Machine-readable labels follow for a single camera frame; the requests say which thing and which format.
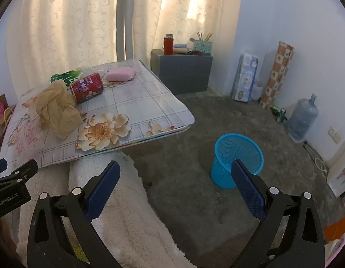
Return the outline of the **brown paper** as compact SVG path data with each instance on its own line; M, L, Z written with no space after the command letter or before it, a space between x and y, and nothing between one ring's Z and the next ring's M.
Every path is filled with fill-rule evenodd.
M41 121L61 140L83 123L80 112L75 108L76 99L68 92L63 80L55 80L40 92L34 106Z

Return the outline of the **green plastic bottle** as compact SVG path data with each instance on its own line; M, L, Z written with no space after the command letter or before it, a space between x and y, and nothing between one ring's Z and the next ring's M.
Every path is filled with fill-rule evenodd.
M53 82L57 80L62 80L64 81L66 87L69 87L71 84L73 84L76 80L80 80L86 76L89 76L91 74L96 73L96 70L94 70L91 67L79 67L76 69L73 69L71 71L67 71L65 73L61 74L54 74L50 78L50 83L52 84Z

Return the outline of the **red drink can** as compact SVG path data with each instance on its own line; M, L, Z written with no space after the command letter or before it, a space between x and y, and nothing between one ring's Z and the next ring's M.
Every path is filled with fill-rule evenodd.
M70 89L79 104L102 94L103 82L100 74L93 73L73 82Z

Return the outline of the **pink mesh sponge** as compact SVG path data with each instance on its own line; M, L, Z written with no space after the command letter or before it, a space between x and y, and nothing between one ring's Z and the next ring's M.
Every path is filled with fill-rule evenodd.
M132 80L136 72L136 69L131 67L114 68L105 74L105 79L109 82L126 82Z

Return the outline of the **blue mesh trash basket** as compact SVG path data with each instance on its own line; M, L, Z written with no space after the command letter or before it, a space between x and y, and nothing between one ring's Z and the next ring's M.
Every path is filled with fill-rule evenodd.
M215 143L214 153L211 179L222 189L236 187L230 172L233 161L241 160L254 175L258 175L264 165L264 156L260 147L250 138L240 134L221 136Z

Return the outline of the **cardboard box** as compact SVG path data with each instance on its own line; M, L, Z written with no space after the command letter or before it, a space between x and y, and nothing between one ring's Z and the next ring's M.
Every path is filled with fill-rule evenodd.
M16 105L11 105L11 106L8 105L6 96L4 94L0 96L0 102L5 105L5 111L3 113L3 116L0 119L0 149L1 149L3 138L6 133L6 129L8 128L8 124L11 120L11 117L13 115Z

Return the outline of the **green glass bottles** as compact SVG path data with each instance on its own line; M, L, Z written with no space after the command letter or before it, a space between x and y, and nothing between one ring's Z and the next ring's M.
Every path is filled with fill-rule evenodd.
M278 108L275 105L271 105L270 110L272 114L275 116L275 120L277 123L282 124L286 118L286 109L285 108Z

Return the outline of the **large water jug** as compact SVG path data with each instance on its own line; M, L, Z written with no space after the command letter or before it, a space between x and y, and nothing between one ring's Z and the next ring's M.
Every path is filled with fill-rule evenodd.
M310 99L298 100L292 115L287 121L287 134L296 143L303 141L308 130L319 115L319 110L315 105L315 101L315 94L312 94Z

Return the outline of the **floral tablecloth table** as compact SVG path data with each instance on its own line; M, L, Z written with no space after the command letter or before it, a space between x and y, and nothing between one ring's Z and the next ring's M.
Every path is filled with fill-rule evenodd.
M113 87L108 86L102 94L76 107L79 112L86 115L86 120L94 119L95 122L107 119L102 117L102 114L127 115L128 125L131 127L128 135L119 138L114 146L103 148L103 153L184 132L192 126L195 118L187 106L179 101L142 61L130 59L111 62L97 65L93 70L99 74L106 74L118 67L136 69L133 80ZM49 128L44 128L44 147L33 156L38 167L95 154L96 149L83 151L76 148L76 144L81 141L79 134L86 127L88 123L83 122L65 140L59 139Z

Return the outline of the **tissue paper pack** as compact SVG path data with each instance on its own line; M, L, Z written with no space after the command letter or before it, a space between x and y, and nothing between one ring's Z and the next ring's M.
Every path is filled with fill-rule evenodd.
M233 100L244 103L249 102L258 61L259 58L248 50L245 50L240 56L231 93Z

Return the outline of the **cream patterned curtain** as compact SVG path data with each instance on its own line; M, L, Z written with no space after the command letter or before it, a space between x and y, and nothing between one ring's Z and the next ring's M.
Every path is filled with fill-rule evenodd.
M12 0L6 55L21 95L53 74L137 58L150 61L164 35L184 43L212 35L209 86L227 94L241 0Z

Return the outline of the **patterned paper roll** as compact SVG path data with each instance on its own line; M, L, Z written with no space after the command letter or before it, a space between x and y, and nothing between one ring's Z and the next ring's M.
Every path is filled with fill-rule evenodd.
M279 41L272 70L270 72L267 84L261 96L260 106L263 109L270 109L278 96L283 82L289 70L294 54L294 47Z

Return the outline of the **grey cabinet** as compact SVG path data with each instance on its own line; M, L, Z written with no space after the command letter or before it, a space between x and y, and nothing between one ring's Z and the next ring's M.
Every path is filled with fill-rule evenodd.
M174 94L198 93L207 90L213 57L194 54L164 55L151 51L152 72Z

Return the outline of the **teal chopstick holder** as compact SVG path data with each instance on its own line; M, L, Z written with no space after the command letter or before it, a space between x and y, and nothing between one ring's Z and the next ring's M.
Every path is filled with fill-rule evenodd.
M211 54L212 53L212 34L208 33L203 36L202 32L197 33L197 39L194 40L194 52L200 52L201 54Z

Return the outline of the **red thermos bottle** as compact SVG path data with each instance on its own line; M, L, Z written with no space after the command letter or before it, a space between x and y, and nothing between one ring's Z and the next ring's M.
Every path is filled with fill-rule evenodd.
M173 34L166 34L163 41L164 55L173 55L174 52L174 37Z

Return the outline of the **wall power socket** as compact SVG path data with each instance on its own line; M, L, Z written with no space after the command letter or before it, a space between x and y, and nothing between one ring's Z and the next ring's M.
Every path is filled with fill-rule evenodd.
M336 144L341 141L340 133L333 126L330 127L328 134Z

